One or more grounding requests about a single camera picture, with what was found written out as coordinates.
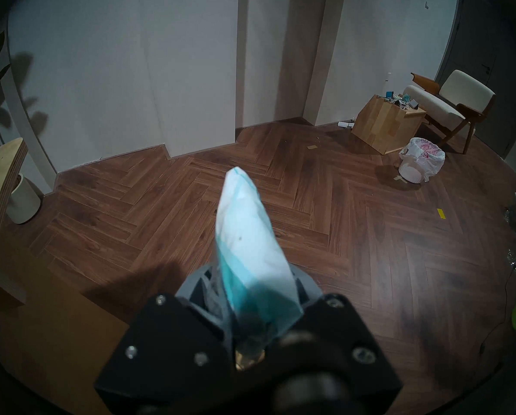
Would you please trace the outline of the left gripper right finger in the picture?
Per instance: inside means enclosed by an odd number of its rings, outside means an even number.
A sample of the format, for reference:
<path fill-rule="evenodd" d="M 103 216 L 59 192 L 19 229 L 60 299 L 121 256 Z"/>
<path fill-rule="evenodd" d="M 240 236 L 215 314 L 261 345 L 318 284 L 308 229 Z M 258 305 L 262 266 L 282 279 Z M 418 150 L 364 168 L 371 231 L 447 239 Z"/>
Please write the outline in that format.
<path fill-rule="evenodd" d="M 275 340 L 291 370 L 275 384 L 275 414 L 385 414 L 402 381 L 347 298 L 323 294 L 289 265 L 302 316 Z"/>

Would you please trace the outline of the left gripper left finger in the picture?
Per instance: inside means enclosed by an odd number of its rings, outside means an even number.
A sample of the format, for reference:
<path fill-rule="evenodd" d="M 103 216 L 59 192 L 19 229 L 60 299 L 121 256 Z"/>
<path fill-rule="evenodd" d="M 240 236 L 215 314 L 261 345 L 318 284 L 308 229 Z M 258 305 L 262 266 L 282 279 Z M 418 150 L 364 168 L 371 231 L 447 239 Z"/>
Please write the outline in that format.
<path fill-rule="evenodd" d="M 187 276 L 173 295 L 153 295 L 95 381 L 112 414 L 137 414 L 233 386 L 232 312 L 217 265 Z"/>

